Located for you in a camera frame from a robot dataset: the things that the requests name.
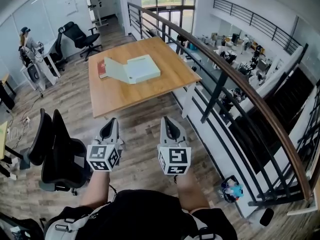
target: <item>forearm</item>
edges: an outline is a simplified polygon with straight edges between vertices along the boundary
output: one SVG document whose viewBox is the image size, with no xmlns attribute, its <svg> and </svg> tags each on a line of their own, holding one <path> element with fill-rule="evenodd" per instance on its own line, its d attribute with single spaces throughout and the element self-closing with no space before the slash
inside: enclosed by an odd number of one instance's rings
<svg viewBox="0 0 320 240">
<path fill-rule="evenodd" d="M 185 175 L 176 177 L 176 186 L 182 209 L 192 213 L 199 209 L 210 208 L 192 169 L 189 169 Z"/>
<path fill-rule="evenodd" d="M 110 175 L 105 171 L 94 171 L 81 200 L 81 206 L 98 208 L 108 201 Z"/>
</svg>

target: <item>office chair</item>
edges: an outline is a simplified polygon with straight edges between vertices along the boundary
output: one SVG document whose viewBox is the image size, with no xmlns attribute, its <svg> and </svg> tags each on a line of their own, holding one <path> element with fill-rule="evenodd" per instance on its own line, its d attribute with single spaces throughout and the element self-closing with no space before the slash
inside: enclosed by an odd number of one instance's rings
<svg viewBox="0 0 320 240">
<path fill-rule="evenodd" d="M 86 154 L 85 145 L 80 140 L 69 137 L 59 111 L 54 111 L 51 120 L 41 108 L 35 139 L 23 155 L 24 160 L 28 159 L 35 166 L 42 164 L 40 188 L 66 192 L 72 189 L 71 192 L 76 196 L 75 189 L 82 187 L 90 174 Z"/>
<path fill-rule="evenodd" d="M 94 42 L 98 39 L 100 36 L 99 33 L 94 34 L 94 29 L 97 29 L 96 26 L 90 28 L 89 30 L 91 31 L 91 35 L 86 36 L 85 33 L 81 31 L 79 26 L 75 24 L 74 22 L 70 21 L 67 24 L 63 26 L 64 31 L 63 34 L 73 40 L 74 46 L 76 48 L 82 49 L 86 47 L 81 53 L 80 57 L 83 57 L 83 54 L 86 54 L 85 56 L 85 61 L 88 60 L 89 54 L 92 52 L 98 52 L 100 53 L 100 50 L 97 50 L 96 48 L 102 47 L 101 44 L 99 45 L 94 45 Z"/>
<path fill-rule="evenodd" d="M 44 160 L 42 181 L 45 184 L 54 184 L 54 190 L 71 189 L 76 196 L 75 189 L 81 188 L 90 176 L 86 146 L 79 139 L 70 138 L 57 109 L 53 114 L 52 126 L 55 133 L 53 156 L 47 156 Z"/>
<path fill-rule="evenodd" d="M 53 60 L 54 64 L 57 67 L 61 66 L 62 64 L 67 63 L 67 60 L 64 58 L 64 55 L 61 50 L 61 38 L 62 38 L 63 33 L 64 33 L 64 28 L 60 27 L 58 29 L 58 37 L 55 41 L 55 46 L 54 46 L 55 53 L 50 53 L 51 59 Z"/>
</svg>

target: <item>shoulder strap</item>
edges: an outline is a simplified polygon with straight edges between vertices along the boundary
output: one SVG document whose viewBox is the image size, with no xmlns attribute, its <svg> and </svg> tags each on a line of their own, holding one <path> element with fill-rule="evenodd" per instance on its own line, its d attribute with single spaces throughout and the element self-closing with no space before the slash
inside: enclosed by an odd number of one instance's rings
<svg viewBox="0 0 320 240">
<path fill-rule="evenodd" d="M 45 240 L 75 240 L 78 230 L 81 229 L 87 221 L 96 215 L 96 213 L 109 203 L 98 207 L 89 215 L 78 220 L 73 218 L 59 219 L 52 223 L 45 234 Z"/>
<path fill-rule="evenodd" d="M 210 231 L 210 229 L 208 229 L 207 224 L 203 223 L 200 219 L 198 219 L 197 217 L 193 216 L 192 214 L 190 214 L 187 210 L 182 209 L 182 211 L 186 214 L 189 214 L 192 216 L 193 220 L 196 223 L 196 227 L 198 229 L 198 233 L 199 235 L 197 235 L 196 237 L 192 238 L 191 236 L 187 236 L 184 240 L 223 240 L 221 238 L 221 236 L 212 233 Z"/>
</svg>

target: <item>railing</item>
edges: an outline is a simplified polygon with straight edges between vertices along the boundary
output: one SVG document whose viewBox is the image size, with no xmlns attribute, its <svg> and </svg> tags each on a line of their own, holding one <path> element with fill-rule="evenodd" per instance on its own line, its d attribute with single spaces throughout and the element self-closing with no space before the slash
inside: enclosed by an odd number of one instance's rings
<svg viewBox="0 0 320 240">
<path fill-rule="evenodd" d="M 186 32 L 182 28 L 178 27 L 177 25 L 173 24 L 172 22 L 164 19 L 163 17 L 160 17 L 159 15 L 145 8 L 142 8 L 130 2 L 128 2 L 128 11 L 129 11 L 130 24 L 139 33 L 141 39 L 150 38 L 152 36 L 150 33 L 156 32 L 157 35 L 160 36 L 164 42 L 166 38 L 168 38 L 177 46 L 179 46 L 180 49 L 182 49 L 188 56 L 190 56 L 191 59 L 194 61 L 194 63 L 200 68 L 200 72 L 203 76 L 202 76 L 202 80 L 199 81 L 199 84 L 210 95 L 210 99 L 208 101 L 206 97 L 203 95 L 203 93 L 199 91 L 198 88 L 196 88 L 195 93 L 199 96 L 199 98 L 205 104 L 206 108 L 203 109 L 203 107 L 197 102 L 195 98 L 193 98 L 192 100 L 195 106 L 198 108 L 198 110 L 202 114 L 202 119 L 201 119 L 202 123 L 204 122 L 208 123 L 208 125 L 211 127 L 216 137 L 224 147 L 226 153 L 228 154 L 229 158 L 233 162 L 235 168 L 237 169 L 237 172 L 240 175 L 242 182 L 247 188 L 248 193 L 252 199 L 252 202 L 250 202 L 249 205 L 250 206 L 274 205 L 274 204 L 289 203 L 289 202 L 303 200 L 303 199 L 308 200 L 311 196 L 310 183 L 308 182 L 303 164 L 300 160 L 300 157 L 298 156 L 298 153 L 293 143 L 291 142 L 288 134 L 286 133 L 286 131 L 284 130 L 283 126 L 280 124 L 279 120 L 276 118 L 274 113 L 268 107 L 266 102 L 250 86 L 248 81 L 237 70 L 233 69 L 224 59 L 222 59 L 218 54 L 210 50 L 209 47 L 206 46 L 204 43 L 202 43 L 199 39 L 197 39 L 190 33 Z M 154 19 L 154 22 L 150 20 L 150 17 L 148 17 L 148 19 L 143 17 L 143 14 L 147 14 L 151 16 Z M 153 26 L 153 29 L 156 31 L 155 32 L 152 31 L 152 29 L 146 26 L 145 23 L 148 23 L 148 26 L 149 25 Z M 210 73 L 210 70 L 204 64 L 202 64 L 199 60 L 195 59 L 195 57 L 190 52 L 190 50 L 183 47 L 179 42 L 177 42 L 169 34 L 167 34 L 166 30 L 168 29 L 172 29 L 175 32 L 177 32 L 179 35 L 183 36 L 191 44 L 197 47 L 197 49 L 204 56 L 206 56 L 212 62 L 214 62 L 221 69 L 220 77 L 217 79 L 215 76 L 213 76 Z M 212 81 L 212 83 L 210 85 L 207 84 L 206 81 L 204 81 L 205 80 L 204 78 L 209 79 L 210 81 Z M 281 143 L 281 146 L 288 160 L 290 161 L 292 172 L 294 173 L 297 179 L 297 186 L 289 187 L 288 184 L 286 183 L 285 175 L 282 172 L 282 170 L 279 168 L 279 165 L 277 164 L 274 158 L 274 152 L 271 151 L 270 148 L 268 147 L 268 144 L 266 140 L 263 138 L 263 135 L 261 134 L 260 130 L 258 129 L 256 124 L 250 119 L 248 114 L 241 108 L 238 101 L 225 88 L 224 85 L 227 79 L 228 81 L 233 81 L 241 89 L 241 91 L 251 100 L 251 102 L 255 106 L 255 109 L 257 109 L 263 115 L 267 123 L 270 125 L 271 130 L 274 131 L 275 136 L 277 136 L 277 138 L 279 139 L 279 142 Z M 277 187 L 278 188 L 280 187 L 281 189 L 283 189 L 285 194 L 283 194 L 282 192 L 280 194 L 277 194 L 275 185 L 273 185 L 273 182 L 271 182 L 269 175 L 265 171 L 264 167 L 261 165 L 258 154 L 253 154 L 256 161 L 260 165 L 260 171 L 263 175 L 263 179 L 267 183 L 268 191 L 271 193 L 271 196 L 268 194 L 265 194 L 266 191 L 262 190 L 261 184 L 257 180 L 257 176 L 251 169 L 251 166 L 249 165 L 247 159 L 245 158 L 244 153 L 239 147 L 237 141 L 232 136 L 231 132 L 229 131 L 228 127 L 222 120 L 221 116 L 213 108 L 214 105 L 219 106 L 222 113 L 228 118 L 230 123 L 240 133 L 243 132 L 242 129 L 237 125 L 237 122 L 235 122 L 235 120 L 229 113 L 228 109 L 225 108 L 225 105 L 219 100 L 219 95 L 221 93 L 223 93 L 228 98 L 230 103 L 232 103 L 238 109 L 241 116 L 246 120 L 246 123 L 247 123 L 246 125 L 249 128 L 249 130 L 252 132 L 254 137 L 259 141 L 260 145 L 265 149 L 265 152 L 269 156 L 272 166 L 274 167 L 277 173 L 277 176 L 279 177 L 280 184 L 277 185 Z M 254 182 L 254 185 L 259 193 L 258 196 L 254 194 L 251 186 L 248 184 L 246 177 L 244 176 L 242 170 L 237 164 L 235 158 L 233 157 L 230 148 L 227 146 L 225 140 L 221 137 L 217 129 L 214 127 L 212 121 L 209 119 L 209 116 L 210 117 L 213 116 L 216 119 L 216 121 L 222 128 L 223 132 L 226 134 L 229 141 L 232 143 L 234 149 L 237 151 L 238 156 L 241 158 L 241 161 L 243 162 L 252 181 Z M 250 147 L 251 145 L 250 140 L 244 140 L 244 141 L 248 141 L 247 145 L 248 147 Z"/>
<path fill-rule="evenodd" d="M 238 19 L 248 23 L 249 26 L 260 30 L 265 35 L 270 37 L 272 41 L 275 41 L 278 45 L 280 45 L 290 55 L 293 54 L 294 51 L 300 46 L 300 44 L 292 36 L 283 31 L 280 27 L 242 6 L 226 0 L 214 0 L 213 8 L 237 17 Z"/>
</svg>

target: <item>cap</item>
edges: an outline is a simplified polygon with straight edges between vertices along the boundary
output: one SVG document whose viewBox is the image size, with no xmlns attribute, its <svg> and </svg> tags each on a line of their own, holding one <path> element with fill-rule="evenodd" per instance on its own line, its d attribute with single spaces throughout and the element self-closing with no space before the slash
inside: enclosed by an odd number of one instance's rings
<svg viewBox="0 0 320 240">
<path fill-rule="evenodd" d="M 30 32 L 30 28 L 27 28 L 26 26 L 24 26 L 20 30 L 20 35 L 24 35 L 26 32 Z"/>
</svg>

